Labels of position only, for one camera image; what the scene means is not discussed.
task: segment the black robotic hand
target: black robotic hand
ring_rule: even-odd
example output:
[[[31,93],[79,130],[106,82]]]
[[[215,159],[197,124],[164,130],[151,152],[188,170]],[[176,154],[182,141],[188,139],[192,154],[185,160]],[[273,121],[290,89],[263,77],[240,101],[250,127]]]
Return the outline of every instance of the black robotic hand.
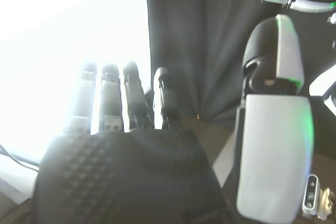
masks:
[[[201,144],[181,130],[167,70],[154,80],[156,129],[134,62],[121,78],[114,65],[96,76],[97,67],[84,68],[64,134],[41,161],[36,223],[232,223]],[[99,131],[91,135],[98,81]]]

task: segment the robot finger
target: robot finger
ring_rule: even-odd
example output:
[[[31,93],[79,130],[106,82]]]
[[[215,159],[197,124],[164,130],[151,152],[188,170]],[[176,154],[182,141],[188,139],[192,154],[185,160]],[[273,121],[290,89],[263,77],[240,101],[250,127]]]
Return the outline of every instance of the robot finger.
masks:
[[[158,68],[153,82],[154,125],[156,129],[181,129],[176,95],[171,76],[165,68]]]
[[[66,117],[64,133],[90,133],[96,79],[97,65],[95,63],[84,65]]]
[[[137,64],[134,61],[129,62],[123,68],[123,74],[130,130],[152,128],[153,124],[141,86]]]
[[[116,64],[102,69],[99,132],[103,131],[123,131],[120,77]]]

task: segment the camera lens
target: camera lens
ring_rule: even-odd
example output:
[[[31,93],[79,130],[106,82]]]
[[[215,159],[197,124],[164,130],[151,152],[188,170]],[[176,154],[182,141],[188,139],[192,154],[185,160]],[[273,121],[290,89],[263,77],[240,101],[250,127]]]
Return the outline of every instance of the camera lens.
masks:
[[[310,200],[314,199],[314,193],[308,193],[307,199],[310,199]]]

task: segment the wire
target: wire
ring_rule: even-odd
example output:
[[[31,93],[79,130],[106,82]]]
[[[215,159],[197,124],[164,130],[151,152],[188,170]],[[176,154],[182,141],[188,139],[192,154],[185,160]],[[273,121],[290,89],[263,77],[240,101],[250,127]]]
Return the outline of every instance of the wire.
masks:
[[[18,160],[17,158],[15,158],[11,153],[9,153],[9,152],[5,149],[5,147],[3,147],[1,144],[0,144],[0,149],[4,152],[4,154],[5,154],[6,156],[10,157],[15,163],[17,163],[17,164],[19,164],[19,165],[21,165],[21,166],[23,166],[23,167],[25,167],[25,168],[28,168],[28,169],[30,169],[30,170],[34,170],[34,171],[36,171],[36,172],[39,171],[38,168],[34,168],[33,166],[30,166],[30,165],[28,165],[28,164],[24,164],[23,162],[19,161],[19,160]]]

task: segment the textured grip surface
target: textured grip surface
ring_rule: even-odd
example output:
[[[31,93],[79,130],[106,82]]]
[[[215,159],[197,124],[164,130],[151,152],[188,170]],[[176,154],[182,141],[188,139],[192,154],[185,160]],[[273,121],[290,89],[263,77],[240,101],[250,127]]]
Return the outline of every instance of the textured grip surface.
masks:
[[[34,204],[38,224],[168,224],[224,199],[193,132],[135,130],[54,139]]]

